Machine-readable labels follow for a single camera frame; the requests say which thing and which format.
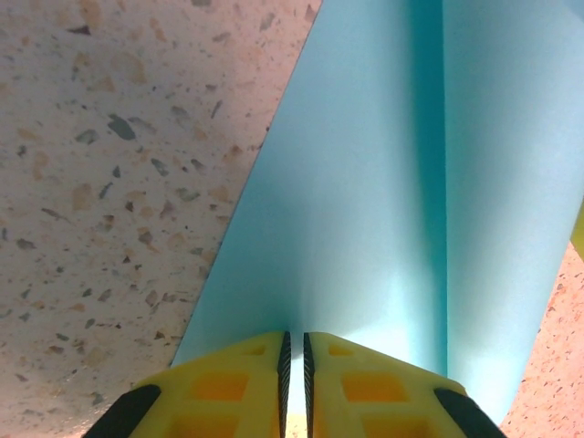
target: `black rubber pad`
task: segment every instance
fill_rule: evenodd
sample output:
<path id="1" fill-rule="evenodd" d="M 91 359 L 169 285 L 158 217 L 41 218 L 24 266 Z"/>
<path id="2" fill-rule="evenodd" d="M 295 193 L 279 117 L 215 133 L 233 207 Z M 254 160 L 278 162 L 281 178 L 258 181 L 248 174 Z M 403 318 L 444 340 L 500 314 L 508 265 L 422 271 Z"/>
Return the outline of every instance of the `black rubber pad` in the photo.
<path id="1" fill-rule="evenodd" d="M 130 438 L 161 393 L 156 385 L 140 386 L 126 392 L 93 424 L 83 438 Z"/>
<path id="2" fill-rule="evenodd" d="M 473 399 L 444 388 L 434 394 L 467 438 L 506 438 Z"/>
<path id="3" fill-rule="evenodd" d="M 307 398 L 307 437 L 314 433 L 314 355 L 310 344 L 310 334 L 304 334 L 304 393 Z"/>
<path id="4" fill-rule="evenodd" d="M 292 363 L 292 343 L 290 332 L 284 333 L 280 358 L 277 362 L 277 395 L 279 399 L 280 438 L 286 437 L 286 418 L 288 411 L 288 388 L 290 386 L 290 365 Z"/>

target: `yellow plastic object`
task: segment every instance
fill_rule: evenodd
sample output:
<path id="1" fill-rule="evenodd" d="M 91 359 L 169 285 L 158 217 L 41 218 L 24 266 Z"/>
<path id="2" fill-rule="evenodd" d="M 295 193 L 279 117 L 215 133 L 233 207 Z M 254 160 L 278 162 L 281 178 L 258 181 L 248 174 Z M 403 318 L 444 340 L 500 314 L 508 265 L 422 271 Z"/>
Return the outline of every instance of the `yellow plastic object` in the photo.
<path id="1" fill-rule="evenodd" d="M 465 396 L 459 383 L 326 333 L 305 335 L 304 354 L 309 436 L 465 438 L 433 392 Z"/>
<path id="2" fill-rule="evenodd" d="M 584 260 L 584 203 L 580 207 L 578 221 L 576 221 L 576 226 L 574 226 L 574 231 L 572 232 L 572 244 L 580 258 Z"/>
<path id="3" fill-rule="evenodd" d="M 279 437 L 285 336 L 257 336 L 141 381 L 162 392 L 130 438 Z"/>

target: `speckled countertop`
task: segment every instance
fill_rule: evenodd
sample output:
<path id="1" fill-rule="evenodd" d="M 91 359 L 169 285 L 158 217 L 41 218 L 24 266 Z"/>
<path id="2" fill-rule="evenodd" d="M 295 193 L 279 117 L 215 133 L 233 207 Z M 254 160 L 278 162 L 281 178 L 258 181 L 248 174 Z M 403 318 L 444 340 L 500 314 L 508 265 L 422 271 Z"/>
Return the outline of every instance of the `speckled countertop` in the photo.
<path id="1" fill-rule="evenodd" d="M 168 365 L 318 6 L 0 3 L 0 438 L 77 437 Z M 584 433 L 568 256 L 510 437 Z"/>

